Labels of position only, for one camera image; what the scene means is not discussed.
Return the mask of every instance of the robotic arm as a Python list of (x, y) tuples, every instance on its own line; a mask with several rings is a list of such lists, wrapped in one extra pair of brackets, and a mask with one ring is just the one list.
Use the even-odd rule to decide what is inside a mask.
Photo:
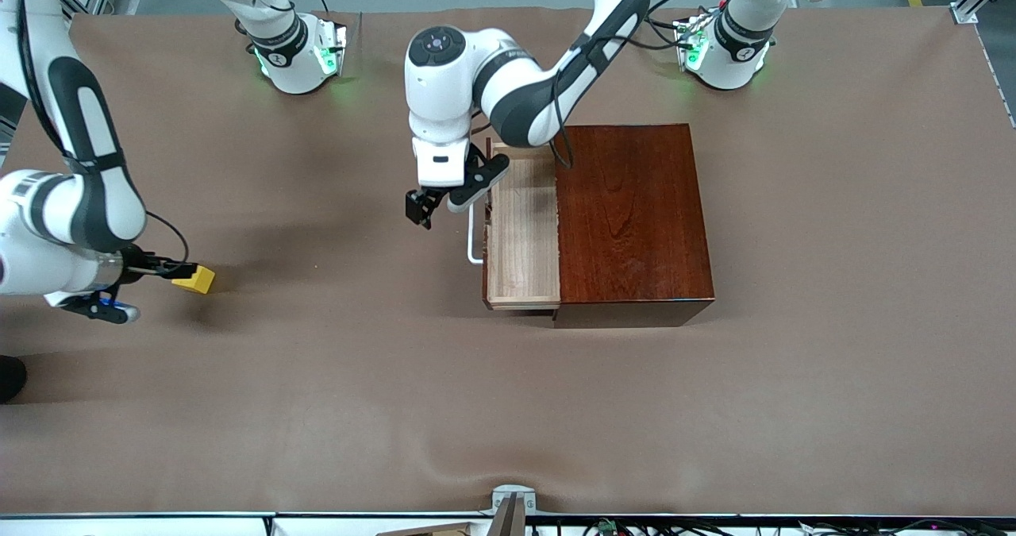
[[(724, 22), (712, 22), (713, 29), (729, 29), (708, 37), (708, 42), (712, 47), (722, 45), (721, 35), (733, 32), (728, 39), (747, 42), (728, 45), (736, 50), (734, 60), (745, 63), (768, 46), (772, 26), (787, 4), (788, 0), (731, 0), (723, 8)], [(469, 123), (479, 113), (474, 110), (488, 116), (508, 145), (549, 142), (648, 9), (649, 0), (593, 0), (588, 26), (549, 70), (541, 69), (529, 52), (499, 29), (463, 32), (436, 26), (418, 34), (406, 51), (405, 96), (421, 189), (406, 193), (406, 217), (430, 228), (444, 196), (448, 208), (461, 213), (507, 174), (507, 156), (487, 160), (470, 144)], [(740, 51), (744, 47), (751, 55)], [(722, 58), (719, 53), (712, 55)]]
[(315, 90), (338, 74), (345, 26), (298, 14), (290, 0), (220, 0), (254, 45), (261, 72), (287, 93)]
[(71, 171), (0, 179), (0, 294), (44, 294), (56, 308), (130, 322), (138, 312), (116, 302), (122, 283), (143, 273), (189, 278), (196, 265), (170, 264), (134, 246), (144, 204), (59, 0), (0, 0), (0, 81), (31, 100)]

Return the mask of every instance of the yellow cube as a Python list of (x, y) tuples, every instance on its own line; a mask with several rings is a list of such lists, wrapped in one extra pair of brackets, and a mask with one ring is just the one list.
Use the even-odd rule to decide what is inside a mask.
[(187, 279), (174, 279), (173, 285), (183, 287), (190, 292), (207, 293), (213, 279), (215, 279), (215, 272), (199, 265), (194, 275)]

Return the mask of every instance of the wooden cabinet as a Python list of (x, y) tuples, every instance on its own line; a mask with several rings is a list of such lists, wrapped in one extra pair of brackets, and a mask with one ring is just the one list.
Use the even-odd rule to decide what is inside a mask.
[(487, 306), (554, 311), (558, 327), (682, 326), (714, 298), (688, 126), (568, 135), (572, 170), (549, 146), (488, 144), (512, 162), (487, 206)]

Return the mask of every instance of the brown table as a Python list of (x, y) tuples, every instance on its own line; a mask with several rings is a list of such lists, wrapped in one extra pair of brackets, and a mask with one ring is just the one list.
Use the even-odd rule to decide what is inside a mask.
[[(517, 481), (569, 512), (1012, 514), (1016, 133), (974, 28), (792, 10), (734, 92), (627, 50), (571, 122), (691, 124), (716, 304), (550, 330), (486, 311), (464, 217), (403, 218), (402, 52), (498, 25), (549, 65), (587, 16), (366, 15), (361, 77), (302, 97), (229, 17), (76, 19), (218, 292), (142, 282), (127, 327), (3, 300), (30, 378), (0, 511), (463, 510)], [(29, 119), (7, 170), (55, 170)]]

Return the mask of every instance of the reddish-brown wooden surface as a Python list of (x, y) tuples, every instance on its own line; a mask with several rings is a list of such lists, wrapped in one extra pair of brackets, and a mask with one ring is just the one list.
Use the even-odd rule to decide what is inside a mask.
[(575, 165), (557, 170), (562, 305), (713, 297), (688, 125), (568, 136)]

